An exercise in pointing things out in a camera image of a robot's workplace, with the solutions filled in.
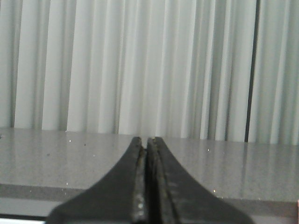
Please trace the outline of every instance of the white curtain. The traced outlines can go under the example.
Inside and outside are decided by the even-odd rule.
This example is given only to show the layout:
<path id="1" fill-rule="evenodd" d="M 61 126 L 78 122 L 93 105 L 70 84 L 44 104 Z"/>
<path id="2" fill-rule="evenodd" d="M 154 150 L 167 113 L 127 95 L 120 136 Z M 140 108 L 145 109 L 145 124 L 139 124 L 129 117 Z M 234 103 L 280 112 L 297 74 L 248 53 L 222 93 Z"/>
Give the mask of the white curtain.
<path id="1" fill-rule="evenodd" d="M 244 141 L 256 7 L 2 0 L 0 126 Z M 261 1 L 249 141 L 298 144 L 298 14 Z"/>

